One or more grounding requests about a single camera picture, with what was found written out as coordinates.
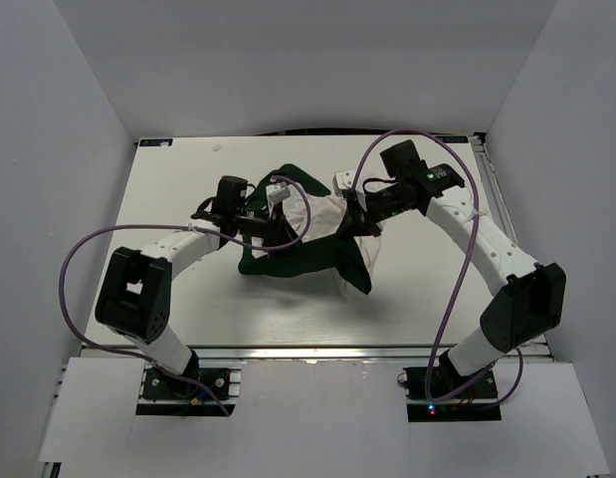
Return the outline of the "white green raglan t-shirt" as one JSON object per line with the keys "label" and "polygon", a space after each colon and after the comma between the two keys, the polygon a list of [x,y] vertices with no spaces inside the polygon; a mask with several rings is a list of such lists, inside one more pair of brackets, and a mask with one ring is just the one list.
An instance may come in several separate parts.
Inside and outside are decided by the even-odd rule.
{"label": "white green raglan t-shirt", "polygon": [[336,231],[346,210],[345,201],[291,163],[268,173],[259,182],[249,203],[251,210],[259,212],[267,208],[266,187],[275,175],[289,178],[299,185],[292,186],[290,197],[282,202],[283,225],[290,231],[280,242],[289,243],[300,233],[305,236],[301,243],[274,253],[245,248],[238,264],[239,272],[244,276],[289,279],[329,271],[334,275],[342,296],[350,297],[353,290],[369,294],[381,239],[372,236],[338,237]]}

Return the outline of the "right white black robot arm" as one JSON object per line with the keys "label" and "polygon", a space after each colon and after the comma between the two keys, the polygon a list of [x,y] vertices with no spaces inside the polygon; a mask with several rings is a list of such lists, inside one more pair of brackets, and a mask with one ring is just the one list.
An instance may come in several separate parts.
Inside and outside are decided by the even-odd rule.
{"label": "right white black robot arm", "polygon": [[388,175],[383,189],[365,191],[359,172],[335,175],[335,193],[346,202],[338,234],[377,237],[383,221],[416,210],[464,252],[463,265],[476,268],[493,297],[472,333],[430,356],[425,396],[434,403],[446,401],[464,395],[508,352],[560,324],[566,276],[557,264],[542,265],[523,252],[481,212],[469,170],[457,172],[446,163],[428,166],[412,140],[380,156]]}

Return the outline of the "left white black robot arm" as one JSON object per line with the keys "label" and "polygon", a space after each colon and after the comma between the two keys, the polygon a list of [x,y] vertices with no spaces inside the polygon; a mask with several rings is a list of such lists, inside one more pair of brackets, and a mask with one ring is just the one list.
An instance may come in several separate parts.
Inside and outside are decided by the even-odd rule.
{"label": "left white black robot arm", "polygon": [[196,353],[169,326],[173,280],[229,242],[272,255],[305,235],[287,224],[283,211],[284,202],[301,190],[295,181],[272,176],[261,210],[252,209],[248,188],[244,178],[222,177],[189,224],[169,228],[168,236],[140,249],[119,247],[109,259],[95,317],[135,344],[176,396],[191,396],[201,385]]}

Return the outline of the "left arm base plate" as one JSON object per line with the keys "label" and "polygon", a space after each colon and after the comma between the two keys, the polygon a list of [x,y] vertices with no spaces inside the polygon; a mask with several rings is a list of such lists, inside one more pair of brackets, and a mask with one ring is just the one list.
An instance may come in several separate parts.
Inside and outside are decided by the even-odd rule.
{"label": "left arm base plate", "polygon": [[236,406],[241,371],[228,367],[202,367],[198,380],[206,389],[163,374],[153,367],[142,378],[135,414],[139,416],[226,417]]}

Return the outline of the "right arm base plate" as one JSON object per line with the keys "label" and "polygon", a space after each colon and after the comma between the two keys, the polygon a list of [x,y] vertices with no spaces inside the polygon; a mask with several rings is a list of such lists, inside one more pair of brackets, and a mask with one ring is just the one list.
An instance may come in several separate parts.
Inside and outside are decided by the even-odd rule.
{"label": "right arm base plate", "polygon": [[447,401],[431,403],[424,393],[426,368],[412,366],[397,375],[406,395],[409,423],[500,421],[496,380],[489,371],[480,381]]}

